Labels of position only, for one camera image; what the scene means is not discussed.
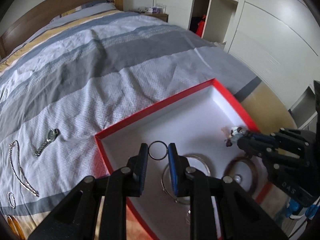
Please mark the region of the wooden headboard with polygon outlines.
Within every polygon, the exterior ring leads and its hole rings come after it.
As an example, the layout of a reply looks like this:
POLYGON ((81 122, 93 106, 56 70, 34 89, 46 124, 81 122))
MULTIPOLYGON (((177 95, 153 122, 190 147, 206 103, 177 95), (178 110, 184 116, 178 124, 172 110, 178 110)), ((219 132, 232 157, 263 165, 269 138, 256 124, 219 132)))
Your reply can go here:
MULTIPOLYGON (((94 0, 45 0, 17 19, 1 35, 1 58, 9 55, 36 31, 47 25, 55 16, 94 0)), ((111 0, 123 10, 123 0, 111 0)))

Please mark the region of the red bag in wardrobe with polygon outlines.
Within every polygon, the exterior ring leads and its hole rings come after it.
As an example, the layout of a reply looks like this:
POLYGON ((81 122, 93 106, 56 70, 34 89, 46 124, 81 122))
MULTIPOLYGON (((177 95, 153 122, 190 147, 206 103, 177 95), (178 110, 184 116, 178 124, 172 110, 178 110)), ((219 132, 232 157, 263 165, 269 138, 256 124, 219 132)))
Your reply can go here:
POLYGON ((195 33, 199 37, 202 37, 205 22, 206 22, 206 15, 203 15, 201 20, 198 23, 198 26, 197 26, 197 29, 196 29, 196 33, 195 33))

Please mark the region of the red jewelry box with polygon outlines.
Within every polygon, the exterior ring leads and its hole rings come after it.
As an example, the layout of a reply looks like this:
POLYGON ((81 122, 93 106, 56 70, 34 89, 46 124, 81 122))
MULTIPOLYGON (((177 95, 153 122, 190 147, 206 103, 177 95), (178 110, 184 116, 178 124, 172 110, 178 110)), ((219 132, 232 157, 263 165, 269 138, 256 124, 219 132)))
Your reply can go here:
POLYGON ((175 203, 162 191, 161 175, 168 164, 166 146, 174 143, 180 155, 200 156, 210 167, 211 176, 221 178, 231 160, 242 155, 236 146, 225 145, 234 126, 258 130, 228 89, 212 79, 155 103, 95 136, 109 172, 137 155, 142 143, 150 146, 143 194, 127 200, 129 214, 146 231, 147 239, 189 238, 189 207, 175 203))

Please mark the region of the white wardrobe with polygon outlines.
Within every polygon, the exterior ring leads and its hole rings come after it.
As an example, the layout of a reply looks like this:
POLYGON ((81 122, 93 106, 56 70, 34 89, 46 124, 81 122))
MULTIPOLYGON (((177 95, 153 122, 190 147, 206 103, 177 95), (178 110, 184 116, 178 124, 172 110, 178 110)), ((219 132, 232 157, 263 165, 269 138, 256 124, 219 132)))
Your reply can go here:
POLYGON ((202 38, 248 66, 277 96, 298 128, 317 113, 319 25, 303 0, 154 0, 171 24, 185 29, 206 15, 202 38))

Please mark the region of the silver wrist watch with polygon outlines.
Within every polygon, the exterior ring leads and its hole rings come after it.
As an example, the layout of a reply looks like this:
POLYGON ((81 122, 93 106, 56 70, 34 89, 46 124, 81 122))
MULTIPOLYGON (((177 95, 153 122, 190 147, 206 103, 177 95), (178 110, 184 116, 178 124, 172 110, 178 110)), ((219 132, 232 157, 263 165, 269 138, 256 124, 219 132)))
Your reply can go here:
POLYGON ((44 149, 51 144, 52 142, 54 142, 57 137, 60 135, 60 131, 55 128, 55 129, 50 129, 45 137, 45 140, 43 141, 43 143, 40 145, 39 148, 35 148, 34 150, 34 155, 36 157, 39 157, 42 152, 44 151, 44 149))

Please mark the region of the wooden nightstand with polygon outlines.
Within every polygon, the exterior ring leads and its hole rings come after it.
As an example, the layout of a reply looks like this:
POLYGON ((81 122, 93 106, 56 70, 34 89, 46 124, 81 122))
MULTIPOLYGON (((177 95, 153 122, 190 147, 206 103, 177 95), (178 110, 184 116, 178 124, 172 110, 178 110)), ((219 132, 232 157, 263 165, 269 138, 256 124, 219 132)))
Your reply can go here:
POLYGON ((169 15, 164 13, 141 12, 142 15, 158 18, 164 22, 168 22, 169 15))

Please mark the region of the amber resin bangle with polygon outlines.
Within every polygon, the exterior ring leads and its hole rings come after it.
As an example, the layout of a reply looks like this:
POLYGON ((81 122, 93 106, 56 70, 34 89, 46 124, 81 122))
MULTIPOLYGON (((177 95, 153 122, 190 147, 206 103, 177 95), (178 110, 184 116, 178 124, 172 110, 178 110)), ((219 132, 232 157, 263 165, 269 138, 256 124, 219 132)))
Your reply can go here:
POLYGON ((12 232, 18 237, 18 239, 27 240, 18 221, 14 217, 12 217, 11 215, 7 215, 7 223, 12 232))

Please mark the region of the thin gold bangle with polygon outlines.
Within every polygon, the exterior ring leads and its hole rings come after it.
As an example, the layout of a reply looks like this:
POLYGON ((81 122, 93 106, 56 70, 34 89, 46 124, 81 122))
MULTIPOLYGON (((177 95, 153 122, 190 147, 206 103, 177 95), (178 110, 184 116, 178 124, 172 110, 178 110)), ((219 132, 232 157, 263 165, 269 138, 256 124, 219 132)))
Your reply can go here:
MULTIPOLYGON (((195 154, 185 154, 191 166, 195 166, 198 170, 202 171, 205 175, 210 176, 211 170, 208 164, 205 162, 203 158, 195 154)), ((169 164, 167 164, 161 175, 161 186, 162 191, 174 200, 175 203, 182 205, 190 205, 190 197, 176 197, 173 193, 171 186, 171 178, 169 171, 169 164)))

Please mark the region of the striped duvet cover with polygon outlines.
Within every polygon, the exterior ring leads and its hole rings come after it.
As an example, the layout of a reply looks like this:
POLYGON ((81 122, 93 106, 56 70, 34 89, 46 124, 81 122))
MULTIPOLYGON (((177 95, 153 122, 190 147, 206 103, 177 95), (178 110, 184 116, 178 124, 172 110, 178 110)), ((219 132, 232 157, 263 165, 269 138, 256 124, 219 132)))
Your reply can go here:
POLYGON ((1 62, 3 222, 11 215, 29 237, 82 178, 106 174, 96 133, 213 78, 262 132, 295 127, 245 64, 181 27, 111 10, 39 30, 1 62))

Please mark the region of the grey pillow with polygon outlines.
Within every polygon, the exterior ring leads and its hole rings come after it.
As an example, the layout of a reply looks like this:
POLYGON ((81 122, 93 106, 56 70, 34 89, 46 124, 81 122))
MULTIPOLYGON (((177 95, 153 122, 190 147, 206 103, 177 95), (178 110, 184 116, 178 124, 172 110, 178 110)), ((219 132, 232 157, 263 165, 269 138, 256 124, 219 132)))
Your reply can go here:
POLYGON ((50 23, 68 23, 88 16, 93 16, 101 12, 116 10, 116 6, 109 0, 95 0, 85 3, 67 12, 54 17, 50 23))

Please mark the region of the dark brown bangle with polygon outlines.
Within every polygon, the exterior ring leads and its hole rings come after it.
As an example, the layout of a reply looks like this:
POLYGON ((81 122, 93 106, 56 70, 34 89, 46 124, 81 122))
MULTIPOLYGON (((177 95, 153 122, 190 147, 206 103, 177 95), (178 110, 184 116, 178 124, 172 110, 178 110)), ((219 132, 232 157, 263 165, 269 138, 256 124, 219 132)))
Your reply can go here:
POLYGON ((259 176, 258 176, 258 169, 257 169, 256 165, 253 163, 253 161, 251 161, 251 159, 249 159, 247 157, 236 157, 236 158, 232 159, 231 162, 226 166, 226 168, 223 172, 223 176, 231 176, 230 175, 231 170, 237 163, 246 164, 251 171, 252 182, 250 184, 250 188, 248 190, 246 190, 246 192, 250 196, 252 196, 258 187, 259 176))

